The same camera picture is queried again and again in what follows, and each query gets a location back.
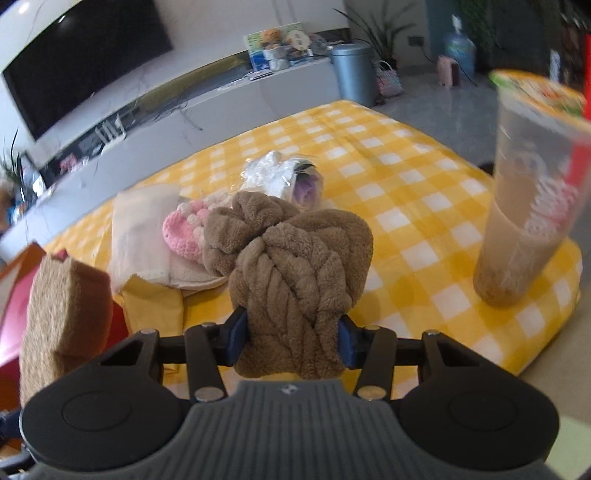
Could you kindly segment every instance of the blue water bottle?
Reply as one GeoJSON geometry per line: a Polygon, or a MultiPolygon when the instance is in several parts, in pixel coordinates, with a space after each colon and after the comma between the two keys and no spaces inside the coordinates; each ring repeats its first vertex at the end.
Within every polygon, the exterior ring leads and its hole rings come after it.
{"type": "Polygon", "coordinates": [[[462,20],[452,15],[454,33],[445,40],[445,55],[460,64],[462,74],[470,79],[474,78],[476,46],[474,42],[462,33],[462,20]]]}

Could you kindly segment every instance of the trash can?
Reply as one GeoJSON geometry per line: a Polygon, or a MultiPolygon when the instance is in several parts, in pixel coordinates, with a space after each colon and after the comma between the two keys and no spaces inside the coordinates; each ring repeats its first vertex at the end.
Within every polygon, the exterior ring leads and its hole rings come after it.
{"type": "Polygon", "coordinates": [[[371,61],[372,46],[365,42],[336,45],[330,56],[340,95],[363,106],[374,106],[378,81],[371,61]]]}

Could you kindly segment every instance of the floor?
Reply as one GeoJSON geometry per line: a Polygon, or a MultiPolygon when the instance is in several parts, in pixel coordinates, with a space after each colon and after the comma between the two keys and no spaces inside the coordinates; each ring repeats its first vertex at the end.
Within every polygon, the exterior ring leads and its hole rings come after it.
{"type": "MultiPolygon", "coordinates": [[[[475,81],[477,86],[464,82],[460,88],[447,89],[432,72],[401,75],[404,94],[375,110],[426,133],[480,166],[495,159],[497,99],[487,77],[477,76],[475,81]]],[[[591,280],[591,205],[587,204],[571,232],[583,253],[582,285],[591,280]]]]}
{"type": "MultiPolygon", "coordinates": [[[[375,109],[417,128],[480,166],[493,162],[496,144],[496,91],[485,77],[477,86],[446,89],[434,73],[401,76],[405,93],[375,109]]],[[[553,465],[563,478],[577,478],[591,461],[591,206],[583,211],[571,237],[583,252],[581,301],[562,332],[525,370],[522,378],[548,395],[563,417],[553,465]]]]}

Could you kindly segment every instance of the cup lid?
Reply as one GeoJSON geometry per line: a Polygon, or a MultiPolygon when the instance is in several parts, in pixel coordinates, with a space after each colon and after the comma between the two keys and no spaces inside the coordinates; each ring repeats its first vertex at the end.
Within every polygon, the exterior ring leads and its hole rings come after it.
{"type": "Polygon", "coordinates": [[[591,122],[584,116],[585,97],[550,79],[517,70],[495,70],[491,81],[499,90],[513,93],[535,110],[591,134],[591,122]]]}

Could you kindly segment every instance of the knotted brown towel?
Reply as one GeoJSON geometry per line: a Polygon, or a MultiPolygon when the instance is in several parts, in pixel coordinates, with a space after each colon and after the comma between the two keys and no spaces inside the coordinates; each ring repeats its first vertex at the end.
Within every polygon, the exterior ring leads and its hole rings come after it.
{"type": "Polygon", "coordinates": [[[229,280],[250,332],[236,371],[338,376],[337,322],[363,293],[372,254],[367,223],[342,210],[301,213],[252,240],[229,280]]]}
{"type": "Polygon", "coordinates": [[[227,277],[236,258],[249,242],[267,228],[297,215],[291,203],[259,192],[238,192],[232,208],[214,209],[204,232],[203,263],[213,275],[227,277]]]}

